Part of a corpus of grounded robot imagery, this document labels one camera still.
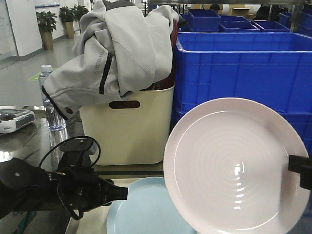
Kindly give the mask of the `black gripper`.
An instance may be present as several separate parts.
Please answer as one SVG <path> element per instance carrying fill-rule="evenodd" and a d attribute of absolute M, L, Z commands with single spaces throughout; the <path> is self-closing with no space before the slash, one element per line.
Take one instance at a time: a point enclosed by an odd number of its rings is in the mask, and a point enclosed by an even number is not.
<path fill-rule="evenodd" d="M 127 187 L 119 187 L 112 180 L 99 178 L 92 164 L 83 165 L 94 145 L 97 146 L 99 158 L 100 145 L 89 136 L 71 137 L 51 149 L 59 148 L 63 152 L 57 169 L 50 173 L 50 180 L 68 212 L 88 212 L 128 197 Z"/>

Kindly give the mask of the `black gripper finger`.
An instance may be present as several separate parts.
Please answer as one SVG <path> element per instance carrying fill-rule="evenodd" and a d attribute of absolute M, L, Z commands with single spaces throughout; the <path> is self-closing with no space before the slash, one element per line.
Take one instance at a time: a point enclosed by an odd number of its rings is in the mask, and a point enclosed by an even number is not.
<path fill-rule="evenodd" d="M 299 174 L 301 188 L 312 188 L 312 159 L 310 157 L 289 155 L 288 170 Z"/>

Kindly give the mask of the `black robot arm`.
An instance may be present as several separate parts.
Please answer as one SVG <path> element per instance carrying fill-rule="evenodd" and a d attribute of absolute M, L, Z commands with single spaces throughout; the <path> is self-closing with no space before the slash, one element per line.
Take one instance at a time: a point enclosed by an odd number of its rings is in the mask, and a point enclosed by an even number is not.
<path fill-rule="evenodd" d="M 0 164 L 0 216 L 10 212 L 47 211 L 65 208 L 74 220 L 85 212 L 113 201 L 126 200 L 128 188 L 101 179 L 92 165 L 83 164 L 99 143 L 90 136 L 71 137 L 56 146 L 63 153 L 58 167 L 46 171 L 19 158 Z"/>

